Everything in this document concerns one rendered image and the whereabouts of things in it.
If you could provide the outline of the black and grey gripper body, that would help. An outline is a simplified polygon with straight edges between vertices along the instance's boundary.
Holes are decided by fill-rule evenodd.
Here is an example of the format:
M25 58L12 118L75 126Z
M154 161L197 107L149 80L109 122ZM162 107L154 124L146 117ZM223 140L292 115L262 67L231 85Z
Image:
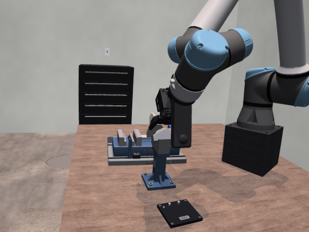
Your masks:
M171 101L176 102L179 105L189 106L193 102L186 102L178 99L171 91L170 86L167 88L160 88L157 97L155 99L157 112L162 115L161 123L164 125L171 125Z

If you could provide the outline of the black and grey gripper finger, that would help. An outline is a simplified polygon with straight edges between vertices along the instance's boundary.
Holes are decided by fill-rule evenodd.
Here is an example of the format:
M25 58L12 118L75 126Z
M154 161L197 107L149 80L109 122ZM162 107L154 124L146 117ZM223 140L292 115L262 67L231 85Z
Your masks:
M154 115L154 113L150 114L150 126L147 130L147 138L152 137L157 130L163 128L163 124L161 123L162 115L158 114L157 116Z

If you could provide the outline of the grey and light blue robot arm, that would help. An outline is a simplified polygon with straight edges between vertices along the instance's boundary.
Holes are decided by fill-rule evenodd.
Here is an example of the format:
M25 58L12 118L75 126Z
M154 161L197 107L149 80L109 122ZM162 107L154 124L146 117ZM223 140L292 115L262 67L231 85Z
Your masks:
M168 55L179 64L170 80L170 89L178 99L196 101L214 75L252 52L253 40L246 30L218 32L237 2L208 0L184 35L169 42ZM280 65L246 72L237 125L250 130L275 128L273 103L309 105L303 0L274 0L274 6ZM190 148L191 141L192 105L183 106L172 100L171 147Z

